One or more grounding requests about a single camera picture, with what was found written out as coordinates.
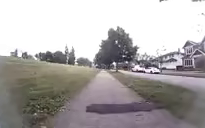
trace white sky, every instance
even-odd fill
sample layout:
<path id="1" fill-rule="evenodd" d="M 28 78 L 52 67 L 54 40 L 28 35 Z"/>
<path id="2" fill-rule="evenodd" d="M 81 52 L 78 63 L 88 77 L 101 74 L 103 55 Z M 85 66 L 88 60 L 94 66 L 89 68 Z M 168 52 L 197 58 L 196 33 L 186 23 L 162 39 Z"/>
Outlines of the white sky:
<path id="1" fill-rule="evenodd" d="M 202 40 L 205 17 L 198 14 L 205 2 L 158 1 L 0 0 L 0 55 L 15 48 L 31 54 L 64 51 L 67 44 L 77 57 L 93 60 L 108 29 L 116 26 L 130 34 L 140 53 L 155 55 L 162 46 L 176 51 L 188 39 Z"/>

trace white car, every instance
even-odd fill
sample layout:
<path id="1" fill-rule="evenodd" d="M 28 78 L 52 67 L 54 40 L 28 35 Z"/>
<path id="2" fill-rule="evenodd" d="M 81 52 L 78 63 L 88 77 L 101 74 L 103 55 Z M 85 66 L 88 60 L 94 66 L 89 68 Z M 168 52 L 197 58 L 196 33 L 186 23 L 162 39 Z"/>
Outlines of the white car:
<path id="1" fill-rule="evenodd" d="M 160 70 L 155 67 L 148 67 L 148 68 L 145 68 L 145 72 L 151 73 L 151 74 L 159 74 Z"/>
<path id="2" fill-rule="evenodd" d="M 139 65 L 135 65 L 135 66 L 132 68 L 132 72 L 145 72 L 145 68 L 142 67 L 142 66 L 139 66 Z"/>

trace asphalt patch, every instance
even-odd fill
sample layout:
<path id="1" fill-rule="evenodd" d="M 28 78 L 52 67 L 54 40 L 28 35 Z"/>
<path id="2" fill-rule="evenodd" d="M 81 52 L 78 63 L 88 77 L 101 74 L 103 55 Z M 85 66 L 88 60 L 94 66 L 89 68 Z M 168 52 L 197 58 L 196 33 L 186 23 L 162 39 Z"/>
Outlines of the asphalt patch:
<path id="1" fill-rule="evenodd" d="M 115 114 L 138 111 L 152 111 L 163 108 L 162 105 L 156 105 L 150 102 L 127 103 L 127 104 L 91 104 L 86 107 L 86 112 L 98 114 Z"/>

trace bush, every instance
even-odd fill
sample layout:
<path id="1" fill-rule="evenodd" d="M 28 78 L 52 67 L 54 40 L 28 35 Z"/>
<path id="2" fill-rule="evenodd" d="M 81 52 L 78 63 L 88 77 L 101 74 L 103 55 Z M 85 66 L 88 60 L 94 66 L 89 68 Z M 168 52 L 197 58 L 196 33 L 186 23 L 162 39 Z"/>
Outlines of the bush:
<path id="1" fill-rule="evenodd" d="M 205 56 L 201 56 L 195 60 L 195 67 L 205 72 Z"/>

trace house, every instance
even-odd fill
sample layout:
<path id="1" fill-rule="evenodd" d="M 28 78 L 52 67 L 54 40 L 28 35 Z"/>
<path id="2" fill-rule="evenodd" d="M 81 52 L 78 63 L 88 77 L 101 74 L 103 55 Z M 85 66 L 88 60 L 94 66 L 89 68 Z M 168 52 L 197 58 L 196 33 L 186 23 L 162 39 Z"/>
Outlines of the house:
<path id="1" fill-rule="evenodd" d="M 182 57 L 184 57 L 184 54 L 178 50 L 157 57 L 151 62 L 158 65 L 159 68 L 175 70 L 177 66 L 182 66 Z"/>
<path id="2" fill-rule="evenodd" d="M 184 68 L 195 68 L 195 61 L 200 56 L 205 56 L 205 37 L 200 43 L 187 41 L 183 46 L 184 57 L 182 58 Z"/>

